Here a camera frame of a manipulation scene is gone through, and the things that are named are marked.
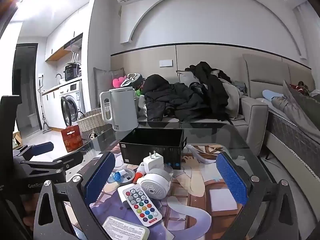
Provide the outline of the white round usb dock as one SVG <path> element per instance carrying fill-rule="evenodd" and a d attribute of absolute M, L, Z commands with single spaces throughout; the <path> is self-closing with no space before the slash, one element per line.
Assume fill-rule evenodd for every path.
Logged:
<path fill-rule="evenodd" d="M 135 178 L 135 171 L 131 169 L 124 168 L 122 170 L 114 171 L 110 174 L 107 182 L 118 183 L 120 186 L 133 183 Z"/>

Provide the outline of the white labelled box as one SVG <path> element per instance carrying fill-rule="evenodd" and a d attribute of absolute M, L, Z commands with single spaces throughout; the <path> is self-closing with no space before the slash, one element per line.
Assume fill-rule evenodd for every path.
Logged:
<path fill-rule="evenodd" d="M 112 240 L 145 240 L 150 235 L 148 228 L 113 216 L 107 217 L 103 229 Z"/>

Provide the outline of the white tube red cap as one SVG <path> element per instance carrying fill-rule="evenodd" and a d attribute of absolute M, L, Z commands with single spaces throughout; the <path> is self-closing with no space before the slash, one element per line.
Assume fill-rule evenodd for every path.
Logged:
<path fill-rule="evenodd" d="M 137 170 L 135 171 L 135 177 L 133 179 L 133 183 L 136 183 L 139 178 L 142 178 L 146 175 L 144 163 L 141 162 Z"/>

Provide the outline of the white remote colourful buttons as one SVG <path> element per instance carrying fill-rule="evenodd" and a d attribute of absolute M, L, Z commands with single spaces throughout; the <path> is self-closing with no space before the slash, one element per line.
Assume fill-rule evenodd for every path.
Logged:
<path fill-rule="evenodd" d="M 118 194 L 127 202 L 143 226 L 148 228 L 161 222 L 162 214 L 138 184 L 121 186 L 118 188 Z"/>

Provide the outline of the white round speaker device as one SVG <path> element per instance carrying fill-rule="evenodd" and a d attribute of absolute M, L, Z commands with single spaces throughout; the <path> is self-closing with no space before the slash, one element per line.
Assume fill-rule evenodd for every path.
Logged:
<path fill-rule="evenodd" d="M 164 199 L 171 188 L 172 176 L 160 168 L 153 168 L 149 173 L 137 180 L 137 184 L 143 189 L 149 198 Z"/>

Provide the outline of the white wall charger plug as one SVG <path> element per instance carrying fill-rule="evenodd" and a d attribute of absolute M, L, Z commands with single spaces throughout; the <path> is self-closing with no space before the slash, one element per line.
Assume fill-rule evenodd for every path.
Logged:
<path fill-rule="evenodd" d="M 153 153 L 149 153 L 147 157 L 143 159 L 144 169 L 146 173 L 149 173 L 154 168 L 164 167 L 163 156 L 154 151 Z"/>

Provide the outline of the wicker basket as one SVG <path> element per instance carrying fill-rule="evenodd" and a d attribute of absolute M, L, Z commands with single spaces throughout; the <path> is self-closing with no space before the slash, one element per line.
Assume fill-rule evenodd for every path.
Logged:
<path fill-rule="evenodd" d="M 80 116 L 78 126 L 82 133 L 94 131 L 97 134 L 101 134 L 110 128 L 110 125 L 104 122 L 100 108 L 96 108 Z"/>

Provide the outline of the white washing machine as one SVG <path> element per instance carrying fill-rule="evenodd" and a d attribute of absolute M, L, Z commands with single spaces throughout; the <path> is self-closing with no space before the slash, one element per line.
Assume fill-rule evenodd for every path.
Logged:
<path fill-rule="evenodd" d="M 85 113 L 82 81 L 77 80 L 59 88 L 60 105 L 65 126 L 78 124 Z"/>

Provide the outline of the grey bed with quilt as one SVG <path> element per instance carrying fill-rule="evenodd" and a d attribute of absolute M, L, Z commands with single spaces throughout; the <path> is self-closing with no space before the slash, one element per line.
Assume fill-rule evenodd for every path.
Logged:
<path fill-rule="evenodd" d="M 295 179 L 311 205 L 319 195 L 319 129 L 307 116 L 311 103 L 297 101 L 294 87 L 315 87 L 311 70 L 290 60 L 243 54 L 248 95 L 268 107 L 264 144 Z"/>

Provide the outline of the black storage box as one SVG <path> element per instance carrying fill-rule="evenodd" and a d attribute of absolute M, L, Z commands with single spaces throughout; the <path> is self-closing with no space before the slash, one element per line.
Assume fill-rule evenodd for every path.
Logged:
<path fill-rule="evenodd" d="M 184 130 L 162 128 L 135 128 L 119 142 L 125 163 L 139 165 L 150 153 L 156 152 L 175 170 L 181 168 L 186 144 Z"/>

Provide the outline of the grey sofa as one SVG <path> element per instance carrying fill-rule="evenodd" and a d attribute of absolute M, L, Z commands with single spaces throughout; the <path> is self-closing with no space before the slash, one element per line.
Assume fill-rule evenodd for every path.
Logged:
<path fill-rule="evenodd" d="M 184 70 L 197 79 L 196 87 L 185 83 L 170 83 L 158 74 L 140 79 L 136 86 L 126 86 L 100 93 L 100 104 L 109 101 L 111 118 L 102 119 L 118 131 L 129 131 L 138 125 L 135 105 L 136 88 L 144 98 L 149 123 L 176 120 L 200 124 L 223 122 L 236 128 L 251 151 L 258 155 L 265 135 L 267 105 L 257 99 L 242 96 L 224 73 L 215 75 L 206 62 Z"/>

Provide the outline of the white electric kettle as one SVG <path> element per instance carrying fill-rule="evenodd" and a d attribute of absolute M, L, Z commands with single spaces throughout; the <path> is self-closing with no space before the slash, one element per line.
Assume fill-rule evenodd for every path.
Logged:
<path fill-rule="evenodd" d="M 135 90 L 132 87 L 111 89 L 100 93 L 101 114 L 106 124 L 118 132 L 138 127 Z"/>

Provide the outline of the black kitchen appliance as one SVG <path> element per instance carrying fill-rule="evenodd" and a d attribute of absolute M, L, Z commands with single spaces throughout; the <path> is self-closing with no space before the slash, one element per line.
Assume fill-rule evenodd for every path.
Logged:
<path fill-rule="evenodd" d="M 74 78 L 77 78 L 81 75 L 81 64 L 69 62 L 65 66 L 64 74 L 65 81 L 70 81 Z"/>

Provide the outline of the black jacket pile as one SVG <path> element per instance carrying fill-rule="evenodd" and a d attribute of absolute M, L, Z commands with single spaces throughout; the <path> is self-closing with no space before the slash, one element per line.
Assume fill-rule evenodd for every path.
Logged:
<path fill-rule="evenodd" d="M 229 95 L 222 80 L 231 82 L 230 77 L 203 61 L 185 68 L 185 71 L 198 79 L 197 88 L 179 82 L 169 83 L 158 74 L 146 78 L 141 95 L 145 99 L 147 120 L 162 121 L 164 117 L 176 118 L 180 122 L 229 120 L 226 112 Z"/>

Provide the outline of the white wall socket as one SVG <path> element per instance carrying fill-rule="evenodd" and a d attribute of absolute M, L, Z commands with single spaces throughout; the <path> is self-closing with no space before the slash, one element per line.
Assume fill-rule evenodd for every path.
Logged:
<path fill-rule="evenodd" d="M 173 60 L 160 60 L 159 61 L 159 66 L 161 68 L 164 67 L 173 67 Z"/>

